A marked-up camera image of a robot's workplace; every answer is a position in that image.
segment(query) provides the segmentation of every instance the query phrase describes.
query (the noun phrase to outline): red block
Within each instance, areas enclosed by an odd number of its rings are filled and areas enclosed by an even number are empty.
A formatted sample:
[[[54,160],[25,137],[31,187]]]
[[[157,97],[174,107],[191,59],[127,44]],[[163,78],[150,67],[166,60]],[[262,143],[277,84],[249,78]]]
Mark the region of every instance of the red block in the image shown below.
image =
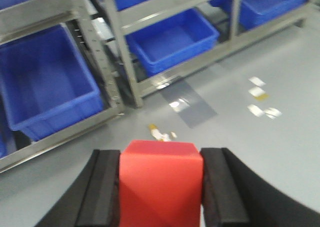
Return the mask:
[[[120,227],[199,227],[203,159],[192,143],[134,140],[120,156]]]

